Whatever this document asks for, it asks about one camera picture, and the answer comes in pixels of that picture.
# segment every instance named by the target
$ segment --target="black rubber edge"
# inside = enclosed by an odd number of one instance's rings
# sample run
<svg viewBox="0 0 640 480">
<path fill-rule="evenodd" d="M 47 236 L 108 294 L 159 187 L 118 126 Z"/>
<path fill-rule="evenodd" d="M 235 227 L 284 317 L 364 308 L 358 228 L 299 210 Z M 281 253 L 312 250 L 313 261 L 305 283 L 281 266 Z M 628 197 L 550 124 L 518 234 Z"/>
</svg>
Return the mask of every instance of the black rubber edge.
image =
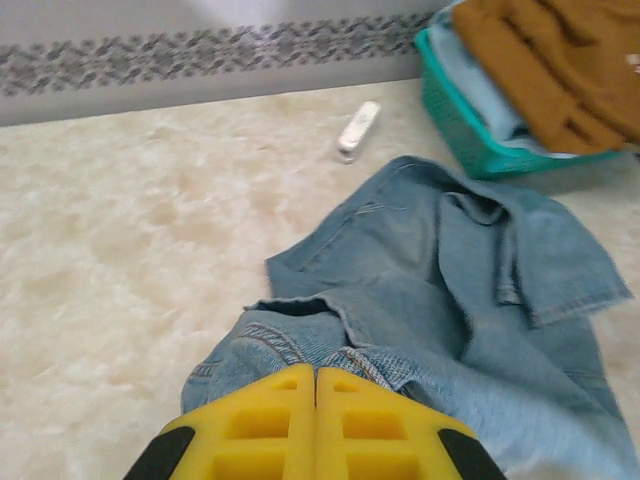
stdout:
<svg viewBox="0 0 640 480">
<path fill-rule="evenodd" d="M 462 480 L 507 480 L 475 438 L 448 428 L 440 430 L 438 437 Z"/>
<path fill-rule="evenodd" d="M 124 480 L 169 480 L 196 431 L 178 427 L 151 440 Z"/>
</svg>

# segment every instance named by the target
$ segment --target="decorative tile border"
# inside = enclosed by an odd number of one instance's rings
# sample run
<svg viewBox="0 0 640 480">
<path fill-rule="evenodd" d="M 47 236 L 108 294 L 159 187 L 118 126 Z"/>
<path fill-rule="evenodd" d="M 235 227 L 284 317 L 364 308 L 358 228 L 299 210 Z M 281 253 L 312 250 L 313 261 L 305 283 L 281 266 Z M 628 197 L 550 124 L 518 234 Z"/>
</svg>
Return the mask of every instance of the decorative tile border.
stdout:
<svg viewBox="0 0 640 480">
<path fill-rule="evenodd" d="M 3 96 L 416 53 L 431 14 L 0 46 Z"/>
</svg>

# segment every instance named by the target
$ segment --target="brown towel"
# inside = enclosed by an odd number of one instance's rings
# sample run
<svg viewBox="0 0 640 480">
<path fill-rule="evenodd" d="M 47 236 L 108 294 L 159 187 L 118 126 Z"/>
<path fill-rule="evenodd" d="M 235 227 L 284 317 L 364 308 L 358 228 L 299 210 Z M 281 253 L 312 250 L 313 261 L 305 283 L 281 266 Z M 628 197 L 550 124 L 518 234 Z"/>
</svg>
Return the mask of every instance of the brown towel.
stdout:
<svg viewBox="0 0 640 480">
<path fill-rule="evenodd" d="M 454 26 L 547 149 L 640 143 L 640 0 L 466 0 Z"/>
</svg>

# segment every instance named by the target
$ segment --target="white remote control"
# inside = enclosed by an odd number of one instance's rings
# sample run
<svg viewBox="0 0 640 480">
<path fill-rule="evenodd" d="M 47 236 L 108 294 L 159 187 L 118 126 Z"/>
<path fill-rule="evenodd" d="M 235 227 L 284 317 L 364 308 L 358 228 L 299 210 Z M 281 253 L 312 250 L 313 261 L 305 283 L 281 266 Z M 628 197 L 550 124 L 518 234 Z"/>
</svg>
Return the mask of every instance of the white remote control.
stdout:
<svg viewBox="0 0 640 480">
<path fill-rule="evenodd" d="M 338 138 L 338 158 L 342 163 L 353 163 L 356 150 L 375 122 L 378 113 L 380 113 L 380 104 L 377 102 L 364 102 L 358 109 Z"/>
</svg>

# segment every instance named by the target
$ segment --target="yellow plastic object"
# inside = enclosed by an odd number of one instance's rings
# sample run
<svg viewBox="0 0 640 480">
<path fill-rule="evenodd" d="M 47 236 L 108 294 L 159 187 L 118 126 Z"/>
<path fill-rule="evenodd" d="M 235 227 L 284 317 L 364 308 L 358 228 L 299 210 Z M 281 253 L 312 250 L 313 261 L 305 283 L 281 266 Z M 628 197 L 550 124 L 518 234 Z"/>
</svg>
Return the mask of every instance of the yellow plastic object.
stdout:
<svg viewBox="0 0 640 480">
<path fill-rule="evenodd" d="M 504 477 L 457 420 L 340 369 L 316 380 L 299 364 L 169 423 L 125 477 L 143 479 Z"/>
</svg>

